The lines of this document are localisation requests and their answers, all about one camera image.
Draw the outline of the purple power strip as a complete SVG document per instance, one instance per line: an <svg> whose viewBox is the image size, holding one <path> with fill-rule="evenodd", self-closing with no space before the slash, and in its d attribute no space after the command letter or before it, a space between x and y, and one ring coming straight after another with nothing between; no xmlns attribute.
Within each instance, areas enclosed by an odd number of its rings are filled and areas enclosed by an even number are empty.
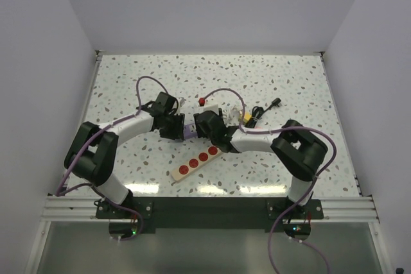
<svg viewBox="0 0 411 274"><path fill-rule="evenodd" d="M184 137L184 140L197 137L197 129L196 129L195 123L189 123L189 124L184 125L183 137Z"/></svg>

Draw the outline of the olive yellow charger plug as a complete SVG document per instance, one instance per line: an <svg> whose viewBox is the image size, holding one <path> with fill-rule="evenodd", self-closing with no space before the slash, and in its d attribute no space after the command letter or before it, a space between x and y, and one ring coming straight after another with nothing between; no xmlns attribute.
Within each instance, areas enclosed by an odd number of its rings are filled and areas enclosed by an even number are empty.
<svg viewBox="0 0 411 274"><path fill-rule="evenodd" d="M244 114L240 112L239 114L239 121L242 124L247 124L252 119L252 114L245 112Z"/></svg>

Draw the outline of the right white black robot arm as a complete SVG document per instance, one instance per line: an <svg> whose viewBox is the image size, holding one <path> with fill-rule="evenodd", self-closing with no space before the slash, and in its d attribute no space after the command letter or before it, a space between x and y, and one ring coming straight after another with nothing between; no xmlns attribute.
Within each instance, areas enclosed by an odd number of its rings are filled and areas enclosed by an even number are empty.
<svg viewBox="0 0 411 274"><path fill-rule="evenodd" d="M267 131L227 126L222 116L210 110L195 114L194 120L197 135L209 139L224 153L258 151L275 154L292 175L287 213L293 218L301 218L308 212L312 183L328 152L326 144L311 131L295 120Z"/></svg>

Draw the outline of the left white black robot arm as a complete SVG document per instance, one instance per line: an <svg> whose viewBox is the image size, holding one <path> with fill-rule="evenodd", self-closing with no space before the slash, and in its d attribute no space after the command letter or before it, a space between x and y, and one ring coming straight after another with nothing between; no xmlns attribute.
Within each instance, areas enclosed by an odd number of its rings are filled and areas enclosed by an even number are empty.
<svg viewBox="0 0 411 274"><path fill-rule="evenodd" d="M155 101L111 124L82 123L67 152L64 167L110 200L110 209L117 217L125 218L133 210L133 194L114 175L118 146L156 130L163 139L182 140L184 120L177 98L160 92Z"/></svg>

